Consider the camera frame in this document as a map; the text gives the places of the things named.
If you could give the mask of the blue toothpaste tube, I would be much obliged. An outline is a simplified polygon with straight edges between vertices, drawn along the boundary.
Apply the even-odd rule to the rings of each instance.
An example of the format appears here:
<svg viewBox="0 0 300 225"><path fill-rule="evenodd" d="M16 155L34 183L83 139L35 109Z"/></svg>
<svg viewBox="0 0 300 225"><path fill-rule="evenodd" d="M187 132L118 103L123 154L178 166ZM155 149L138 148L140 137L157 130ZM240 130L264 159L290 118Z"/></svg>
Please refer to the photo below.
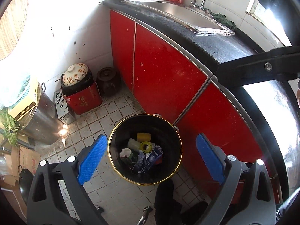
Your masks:
<svg viewBox="0 0 300 225"><path fill-rule="evenodd" d="M163 150L160 146L156 146L149 157L145 160L140 168L142 173L146 173L163 155Z"/></svg>

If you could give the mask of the cream foam sponge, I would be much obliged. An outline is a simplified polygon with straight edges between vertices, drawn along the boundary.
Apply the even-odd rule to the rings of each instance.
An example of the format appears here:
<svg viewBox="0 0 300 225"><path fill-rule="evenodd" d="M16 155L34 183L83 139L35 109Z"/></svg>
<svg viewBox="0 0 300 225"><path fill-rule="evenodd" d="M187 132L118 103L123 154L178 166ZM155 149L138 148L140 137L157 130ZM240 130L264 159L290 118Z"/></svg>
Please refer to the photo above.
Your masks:
<svg viewBox="0 0 300 225"><path fill-rule="evenodd" d="M141 143L132 138L129 139L128 144L127 144L127 147L129 149L136 151L136 152L140 151L140 146L141 146Z"/></svg>

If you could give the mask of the black trash bin gold rim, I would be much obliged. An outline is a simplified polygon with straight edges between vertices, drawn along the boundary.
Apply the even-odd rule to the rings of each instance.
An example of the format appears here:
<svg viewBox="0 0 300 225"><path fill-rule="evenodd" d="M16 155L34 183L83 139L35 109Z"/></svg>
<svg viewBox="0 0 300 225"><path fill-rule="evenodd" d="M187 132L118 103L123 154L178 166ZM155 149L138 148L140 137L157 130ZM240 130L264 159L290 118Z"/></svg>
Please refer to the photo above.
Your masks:
<svg viewBox="0 0 300 225"><path fill-rule="evenodd" d="M132 138L141 143L146 159L156 146L162 157L146 172L135 170L139 152L127 147ZM154 185L170 178L179 168L183 156L182 141L176 126L161 116L137 114L123 119L112 130L107 154L113 170L124 180L137 185Z"/></svg>

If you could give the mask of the red kitchen cabinet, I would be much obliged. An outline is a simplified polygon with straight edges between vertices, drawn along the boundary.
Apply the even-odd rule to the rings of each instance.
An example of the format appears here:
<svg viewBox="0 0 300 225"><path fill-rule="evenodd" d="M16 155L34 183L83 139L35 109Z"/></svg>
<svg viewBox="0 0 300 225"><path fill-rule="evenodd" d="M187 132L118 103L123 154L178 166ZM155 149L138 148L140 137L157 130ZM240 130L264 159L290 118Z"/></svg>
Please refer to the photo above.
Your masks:
<svg viewBox="0 0 300 225"><path fill-rule="evenodd" d="M115 11L110 29L115 67L146 113L158 113L179 128L187 167L200 157L195 145L200 133L240 161L264 157L235 106L176 48Z"/></svg>

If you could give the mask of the blue white crumpled wrapper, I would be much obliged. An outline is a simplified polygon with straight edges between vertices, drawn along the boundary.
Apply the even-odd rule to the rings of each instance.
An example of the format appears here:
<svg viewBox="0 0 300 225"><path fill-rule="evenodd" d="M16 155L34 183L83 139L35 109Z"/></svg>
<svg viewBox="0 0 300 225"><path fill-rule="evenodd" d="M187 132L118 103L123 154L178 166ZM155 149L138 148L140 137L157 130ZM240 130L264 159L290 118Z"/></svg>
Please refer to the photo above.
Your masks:
<svg viewBox="0 0 300 225"><path fill-rule="evenodd" d="M146 160L146 154L142 150L140 150L138 153L138 156L137 156L137 161L134 165L134 169L137 171L140 170L140 168L143 166L145 160Z"/></svg>

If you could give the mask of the white perforated metal box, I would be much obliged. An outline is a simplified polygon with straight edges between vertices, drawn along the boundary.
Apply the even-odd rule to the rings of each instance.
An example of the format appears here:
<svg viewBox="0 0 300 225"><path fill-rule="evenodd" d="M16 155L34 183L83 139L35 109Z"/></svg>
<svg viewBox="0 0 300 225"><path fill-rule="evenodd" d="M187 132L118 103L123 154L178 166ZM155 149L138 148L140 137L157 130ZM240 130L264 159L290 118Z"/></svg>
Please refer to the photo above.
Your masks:
<svg viewBox="0 0 300 225"><path fill-rule="evenodd" d="M54 93L54 101L58 119L65 125L73 123L76 120L74 111L68 106L61 89Z"/></svg>

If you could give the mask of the large steel stockpot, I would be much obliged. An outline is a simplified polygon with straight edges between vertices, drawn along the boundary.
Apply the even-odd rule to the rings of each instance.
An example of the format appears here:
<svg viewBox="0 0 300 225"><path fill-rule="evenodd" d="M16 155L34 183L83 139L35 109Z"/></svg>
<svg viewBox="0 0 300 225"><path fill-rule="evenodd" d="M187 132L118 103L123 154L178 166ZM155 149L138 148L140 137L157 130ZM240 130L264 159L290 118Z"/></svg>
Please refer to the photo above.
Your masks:
<svg viewBox="0 0 300 225"><path fill-rule="evenodd" d="M44 145L51 145L61 136L63 123L57 118L56 106L45 94L45 85L38 84L38 104L20 123L20 133Z"/></svg>

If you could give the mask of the black wok pan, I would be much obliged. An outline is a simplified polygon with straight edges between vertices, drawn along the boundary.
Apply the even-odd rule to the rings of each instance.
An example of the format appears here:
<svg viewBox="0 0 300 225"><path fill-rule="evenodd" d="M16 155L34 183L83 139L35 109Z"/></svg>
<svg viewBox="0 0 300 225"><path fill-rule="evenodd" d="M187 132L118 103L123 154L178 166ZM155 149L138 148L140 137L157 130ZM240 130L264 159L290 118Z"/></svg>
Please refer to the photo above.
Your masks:
<svg viewBox="0 0 300 225"><path fill-rule="evenodd" d="M19 173L19 189L24 203L27 205L29 192L33 182L34 175L28 169L24 169L21 165L18 166Z"/></svg>

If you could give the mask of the green dish cloth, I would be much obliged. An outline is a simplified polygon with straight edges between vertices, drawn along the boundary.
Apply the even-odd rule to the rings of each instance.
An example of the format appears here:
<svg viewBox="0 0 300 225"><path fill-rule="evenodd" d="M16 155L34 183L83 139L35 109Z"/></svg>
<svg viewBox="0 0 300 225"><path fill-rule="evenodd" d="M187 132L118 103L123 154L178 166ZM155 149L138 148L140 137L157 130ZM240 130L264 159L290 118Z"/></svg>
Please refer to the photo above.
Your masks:
<svg viewBox="0 0 300 225"><path fill-rule="evenodd" d="M216 20L223 26L228 27L229 29L231 29L234 32L237 31L236 24L233 21L228 20L225 15L220 14L220 13L213 13L213 12L211 12L211 15L214 20Z"/></svg>

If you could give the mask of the floral lid ceramic pot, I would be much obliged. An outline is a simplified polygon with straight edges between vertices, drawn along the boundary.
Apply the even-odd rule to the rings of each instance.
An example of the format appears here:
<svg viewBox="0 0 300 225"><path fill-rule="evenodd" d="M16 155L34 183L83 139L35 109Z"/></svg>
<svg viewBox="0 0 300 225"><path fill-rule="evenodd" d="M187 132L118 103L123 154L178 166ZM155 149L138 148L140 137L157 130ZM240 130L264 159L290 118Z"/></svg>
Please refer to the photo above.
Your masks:
<svg viewBox="0 0 300 225"><path fill-rule="evenodd" d="M73 64L61 75L61 90L65 97L92 86L93 74L84 63Z"/></svg>

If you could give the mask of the yellow cardboard box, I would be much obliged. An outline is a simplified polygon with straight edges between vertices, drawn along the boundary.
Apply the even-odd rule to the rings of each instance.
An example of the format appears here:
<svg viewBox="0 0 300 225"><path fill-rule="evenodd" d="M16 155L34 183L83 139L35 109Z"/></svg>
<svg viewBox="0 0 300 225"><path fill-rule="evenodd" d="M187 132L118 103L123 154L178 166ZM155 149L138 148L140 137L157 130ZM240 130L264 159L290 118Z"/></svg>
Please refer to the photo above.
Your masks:
<svg viewBox="0 0 300 225"><path fill-rule="evenodd" d="M34 80L25 90L21 98L11 107L8 108L8 114L16 121L23 118L31 109L38 104L38 81Z"/></svg>

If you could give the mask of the green leafy vegetables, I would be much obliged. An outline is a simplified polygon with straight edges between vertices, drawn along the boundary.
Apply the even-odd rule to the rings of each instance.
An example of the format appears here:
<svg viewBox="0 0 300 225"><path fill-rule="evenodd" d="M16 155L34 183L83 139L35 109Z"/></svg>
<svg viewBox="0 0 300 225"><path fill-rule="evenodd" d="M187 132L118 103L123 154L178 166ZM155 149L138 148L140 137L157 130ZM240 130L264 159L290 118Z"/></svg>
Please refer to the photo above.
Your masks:
<svg viewBox="0 0 300 225"><path fill-rule="evenodd" d="M3 135L12 146L17 146L17 135L20 124L9 113L6 108L1 110L1 123Z"/></svg>

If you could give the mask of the stainless steel sink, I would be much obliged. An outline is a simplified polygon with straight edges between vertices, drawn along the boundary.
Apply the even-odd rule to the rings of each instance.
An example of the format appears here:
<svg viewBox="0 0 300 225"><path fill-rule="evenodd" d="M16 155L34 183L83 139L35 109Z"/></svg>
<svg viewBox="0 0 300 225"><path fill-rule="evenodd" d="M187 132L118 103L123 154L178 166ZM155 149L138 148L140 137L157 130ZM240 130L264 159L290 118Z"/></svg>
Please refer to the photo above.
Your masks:
<svg viewBox="0 0 300 225"><path fill-rule="evenodd" d="M163 0L124 0L132 6L152 10L200 35L233 36L235 32L204 12Z"/></svg>

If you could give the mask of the teal bowl with plastic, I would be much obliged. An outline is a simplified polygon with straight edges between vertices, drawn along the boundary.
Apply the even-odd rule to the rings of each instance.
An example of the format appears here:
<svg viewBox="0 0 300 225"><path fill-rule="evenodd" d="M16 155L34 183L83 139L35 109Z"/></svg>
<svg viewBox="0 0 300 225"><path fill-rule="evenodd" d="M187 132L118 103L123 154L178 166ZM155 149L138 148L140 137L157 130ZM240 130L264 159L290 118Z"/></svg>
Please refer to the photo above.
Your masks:
<svg viewBox="0 0 300 225"><path fill-rule="evenodd" d="M27 75L26 77L21 77L21 79L1 85L1 110L13 106L21 98L30 79L31 76Z"/></svg>

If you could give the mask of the round wooden board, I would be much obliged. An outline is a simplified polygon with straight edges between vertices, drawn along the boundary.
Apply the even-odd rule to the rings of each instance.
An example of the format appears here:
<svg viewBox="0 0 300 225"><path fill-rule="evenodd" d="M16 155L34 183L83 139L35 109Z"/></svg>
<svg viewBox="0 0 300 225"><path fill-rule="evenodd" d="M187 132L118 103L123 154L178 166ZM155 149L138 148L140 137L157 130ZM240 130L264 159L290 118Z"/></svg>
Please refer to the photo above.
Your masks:
<svg viewBox="0 0 300 225"><path fill-rule="evenodd" d="M1 17L1 60L6 58L19 42L27 20L28 0L11 0Z"/></svg>

